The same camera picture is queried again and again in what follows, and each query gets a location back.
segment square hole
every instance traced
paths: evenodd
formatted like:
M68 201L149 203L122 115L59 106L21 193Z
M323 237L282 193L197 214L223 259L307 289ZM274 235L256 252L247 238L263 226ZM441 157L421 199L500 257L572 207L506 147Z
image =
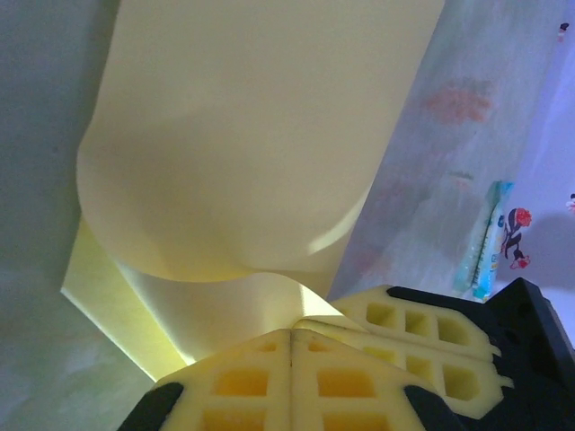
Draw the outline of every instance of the square hole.
M374 325L383 326L384 328L396 328L395 309L382 303L370 303L367 306L366 320Z
M431 361L416 356L407 356L405 364L407 371L419 376L423 380L427 380L428 382L433 383Z
M374 398L376 393L369 376L363 371L327 369L317 373L320 397Z
M479 381L471 370L443 365L443 379L448 397L469 401L479 395Z
M430 333L428 317L421 312L405 312L405 330L427 337Z
M378 347L363 347L362 350L369 355L378 357L379 359L383 359L384 361L395 365L396 354L393 350L385 350Z
M324 346L322 343L320 343L318 341L312 341L311 343L309 343L307 348L310 352L329 352L329 351L331 351L329 348L327 348L326 346Z
M278 346L276 346L276 343L266 343L262 346L260 346L260 348L258 348L258 350L260 352L275 352L276 349L278 348Z
M263 397L268 392L268 372L258 368L241 368L222 373L214 392L225 397Z
M323 431L392 431L387 418L376 413L323 413Z
M448 343L469 346L469 335L465 328L454 319L438 318L439 339Z
M207 409L202 431L264 431L264 409Z

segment curled paper sheet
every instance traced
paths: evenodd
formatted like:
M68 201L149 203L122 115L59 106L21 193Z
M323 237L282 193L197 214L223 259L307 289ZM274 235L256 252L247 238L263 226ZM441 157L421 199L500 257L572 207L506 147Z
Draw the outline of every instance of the curled paper sheet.
M187 362L339 315L322 298L442 5L121 2L78 192Z

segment paper roll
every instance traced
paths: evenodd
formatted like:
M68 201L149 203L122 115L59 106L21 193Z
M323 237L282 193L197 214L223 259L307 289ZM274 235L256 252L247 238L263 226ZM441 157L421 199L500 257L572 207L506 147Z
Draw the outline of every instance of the paper roll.
M442 4L121 2L79 197L185 357L327 295Z

